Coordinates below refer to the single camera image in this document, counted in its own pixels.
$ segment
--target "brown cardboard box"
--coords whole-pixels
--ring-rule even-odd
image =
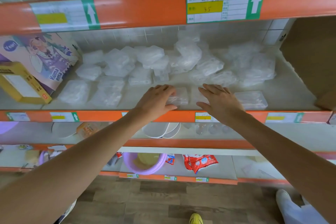
[[[316,106],[336,110],[336,16],[299,18],[280,50],[307,88]]]
[[[47,104],[52,100],[20,62],[0,62],[0,86],[17,102]]]

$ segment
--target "yellow shoe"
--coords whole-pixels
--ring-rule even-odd
[[[203,224],[203,220],[198,213],[191,214],[189,224]]]

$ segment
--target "yellow cardboard box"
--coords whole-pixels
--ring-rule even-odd
[[[0,62],[0,86],[17,102],[48,104],[52,100],[20,62]]]

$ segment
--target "cartoon girl illustration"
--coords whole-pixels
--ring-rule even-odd
[[[46,41],[43,36],[35,36],[29,39],[27,49],[30,53],[31,64],[39,73],[42,73],[43,69],[50,73],[55,69],[65,73],[78,60],[77,56],[64,54],[64,47]]]

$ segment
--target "wooden floor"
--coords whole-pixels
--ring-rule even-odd
[[[0,173],[0,186],[20,174]],[[292,188],[290,194],[302,202]],[[197,212],[204,224],[283,223],[277,188],[147,181],[97,176],[62,224],[187,224]]]

